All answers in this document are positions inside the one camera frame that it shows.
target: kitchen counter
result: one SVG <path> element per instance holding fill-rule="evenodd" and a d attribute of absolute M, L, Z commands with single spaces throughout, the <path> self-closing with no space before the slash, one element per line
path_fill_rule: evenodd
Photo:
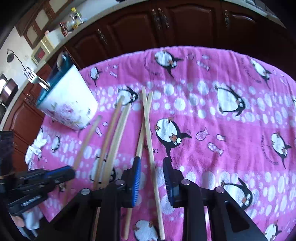
<path fill-rule="evenodd" d="M 89 25 L 91 25 L 92 23 L 96 22 L 98 19 L 114 12 L 117 11 L 119 9 L 122 9 L 124 7 L 136 4 L 136 3 L 140 3 L 140 2 L 144 2 L 144 1 L 149 1 L 149 0 L 127 0 L 124 2 L 121 2 L 119 4 L 116 4 L 108 9 L 105 9 L 102 12 L 99 12 L 98 14 L 96 14 L 95 16 L 93 16 L 92 18 L 90 18 L 85 24 L 81 25 L 79 28 L 75 29 L 71 34 L 69 34 L 67 37 L 65 37 L 55 48 L 54 50 L 44 59 L 44 61 L 40 62 L 37 69 L 35 69 L 35 72 L 37 73 L 46 63 L 47 61 L 62 47 L 65 45 L 66 42 L 68 42 L 72 37 L 74 37 L 77 33 L 79 33 L 81 30 L 83 30 L 84 28 L 88 27 Z M 243 6 L 245 8 L 248 8 L 268 19 L 270 19 L 271 21 L 281 25 L 284 27 L 284 25 L 282 24 L 282 22 L 276 18 L 274 15 L 272 15 L 269 12 L 264 12 L 262 10 L 260 10 L 259 8 L 250 5 L 248 3 L 246 3 L 245 1 L 242 0 L 221 0 L 221 1 L 227 1 L 227 2 L 231 2 L 240 6 Z M 6 113 L 0 123 L 0 130 L 3 129 L 4 124 L 9 116 L 10 111 L 12 110 L 15 102 L 17 101 L 17 99 L 19 98 L 19 96 L 21 95 L 21 93 L 23 92 L 23 90 L 25 89 L 26 85 L 29 83 L 28 80 L 26 80 L 22 86 L 19 87 L 19 91 L 16 93 L 16 95 L 14 96 L 14 98 L 12 99 L 10 105 L 8 106 Z"/>

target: chopstick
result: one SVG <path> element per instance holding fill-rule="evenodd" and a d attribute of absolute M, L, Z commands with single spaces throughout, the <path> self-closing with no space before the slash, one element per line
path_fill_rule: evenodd
<path fill-rule="evenodd" d="M 107 148 L 108 148 L 108 145 L 109 145 L 109 142 L 110 142 L 111 134 L 113 133 L 115 123 L 116 123 L 116 121 L 118 119 L 123 100 L 124 100 L 124 96 L 121 96 L 118 103 L 117 103 L 117 107 L 115 109 L 115 112 L 114 112 L 114 114 L 112 116 L 111 124 L 109 125 L 108 132 L 107 132 L 107 135 L 106 135 L 106 138 L 105 138 L 105 142 L 104 142 L 104 145 L 103 145 L 103 148 L 102 148 L 102 152 L 100 154 L 100 159 L 99 159 L 98 165 L 96 167 L 93 190 L 98 189 L 98 186 L 99 186 L 98 181 L 99 181 L 99 178 L 100 178 L 100 174 L 102 172 L 103 161 L 105 159 L 105 155 L 106 155 Z"/>
<path fill-rule="evenodd" d="M 81 158 L 82 158 L 82 155 L 83 155 L 83 152 L 86 148 L 86 146 L 88 145 L 92 135 L 94 134 L 95 130 L 96 130 L 96 127 L 98 126 L 100 120 L 101 120 L 102 116 L 98 115 L 95 122 L 93 123 L 91 129 L 89 130 L 86 138 L 83 140 L 83 143 L 82 143 L 82 146 L 75 158 L 75 161 L 74 161 L 74 164 L 73 164 L 73 169 L 76 171 L 77 168 L 79 167 L 79 164 L 81 162 Z M 69 195 L 69 191 L 70 191 L 70 187 L 72 186 L 72 182 L 73 182 L 73 179 L 70 180 L 68 182 L 68 184 L 66 185 L 66 190 L 65 190 L 65 194 L 64 194 L 64 200 L 63 200 L 63 205 L 66 206 L 67 204 L 67 200 L 68 200 L 68 195 Z"/>
<path fill-rule="evenodd" d="M 106 159 L 103 178 L 102 178 L 102 182 L 101 182 L 101 188 L 105 188 L 109 184 L 109 179 L 110 179 L 110 175 L 111 175 L 112 168 L 113 168 L 113 161 L 114 161 L 115 157 L 117 156 L 117 152 L 119 149 L 119 145 L 121 142 L 123 131 L 124 131 L 130 111 L 131 111 L 131 104 L 127 104 L 125 106 L 123 112 L 120 115 L 118 124 L 115 129 L 114 136 L 112 138 L 112 142 L 110 145 L 108 156 Z M 99 215 L 100 215 L 100 208 L 98 207 L 97 211 L 96 211 L 96 218 L 95 218 L 94 227 L 93 227 L 93 236 L 92 236 L 93 241 L 96 240 L 96 227 L 98 225 Z"/>
<path fill-rule="evenodd" d="M 142 95 L 146 96 L 145 87 L 142 88 Z M 155 162 L 154 162 L 154 156 L 153 156 L 148 104 L 147 104 L 146 98 L 143 98 L 143 105 L 144 105 L 146 139 L 147 139 L 149 161 L 150 161 L 150 172 L 151 172 L 151 178 L 152 178 L 152 182 L 153 182 L 154 196 L 155 196 L 155 202 L 156 202 L 159 235 L 160 235 L 160 240 L 164 240 L 165 239 L 165 230 L 164 230 L 164 226 L 163 226 L 163 217 L 161 214 L 160 198 L 159 198 L 158 185 L 157 185 L 157 179 L 156 179 Z"/>
<path fill-rule="evenodd" d="M 150 112 L 152 96 L 153 96 L 153 93 L 150 92 L 149 95 L 148 95 L 148 101 L 147 101 L 148 102 L 148 112 Z M 140 158 L 142 157 L 143 146 L 144 146 L 144 138 L 145 138 L 145 120 L 143 118 L 141 131 L 140 131 L 140 136 L 139 136 L 139 141 L 138 141 L 138 146 L 137 146 L 137 151 L 136 151 L 136 156 L 138 156 Z M 126 225 L 124 227 L 123 240 L 128 239 L 128 233 L 129 233 L 129 228 L 130 228 L 130 224 L 131 224 L 132 210 L 133 210 L 132 208 L 127 209 Z"/>

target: pink tablecloth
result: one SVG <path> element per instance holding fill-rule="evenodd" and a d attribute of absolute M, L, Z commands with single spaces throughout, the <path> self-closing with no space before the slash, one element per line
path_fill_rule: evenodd
<path fill-rule="evenodd" d="M 171 156 L 173 167 L 201 187 L 223 185 L 268 240 L 288 236 L 296 221 L 296 84 L 287 74 L 246 55 L 201 47 L 127 54 L 80 72 L 103 119 L 84 152 L 72 195 L 92 186 L 95 156 L 100 155 L 119 95 L 125 96 L 125 103 L 132 102 L 132 111 L 114 161 L 116 179 L 131 167 L 145 86 L 154 92 L 150 124 L 166 240 L 181 240 L 184 214 L 168 202 L 162 170 L 165 156 Z M 79 133 L 45 117 L 42 129 L 48 143 L 34 167 L 73 165 L 89 128 Z M 53 152 L 55 136 L 61 145 Z M 157 227 L 148 166 L 144 151 L 129 240 L 157 239 L 154 227 L 147 227 L 150 221 Z M 61 209 L 63 193 L 56 189 L 49 197 L 40 208 L 50 221 Z M 141 236 L 135 226 L 148 230 L 148 237 Z"/>

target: white floral cup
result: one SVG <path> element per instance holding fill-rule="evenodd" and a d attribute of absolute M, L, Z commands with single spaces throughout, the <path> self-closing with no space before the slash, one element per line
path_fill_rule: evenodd
<path fill-rule="evenodd" d="M 74 129 L 86 127 L 96 114 L 98 102 L 75 65 L 37 103 L 38 109 L 54 120 Z"/>

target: white cloth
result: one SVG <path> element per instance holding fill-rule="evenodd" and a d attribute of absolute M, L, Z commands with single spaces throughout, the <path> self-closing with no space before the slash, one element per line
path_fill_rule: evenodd
<path fill-rule="evenodd" d="M 39 228 L 39 220 L 42 219 L 43 214 L 38 206 L 24 212 L 22 215 L 27 229 L 32 230 Z"/>
<path fill-rule="evenodd" d="M 42 129 L 40 129 L 36 139 L 34 140 L 33 144 L 28 147 L 26 155 L 25 155 L 25 162 L 28 165 L 28 170 L 31 170 L 32 166 L 32 159 L 34 158 L 34 155 L 37 155 L 38 158 L 41 157 L 42 151 L 41 148 L 46 144 L 47 140 L 43 139 L 43 132 Z"/>

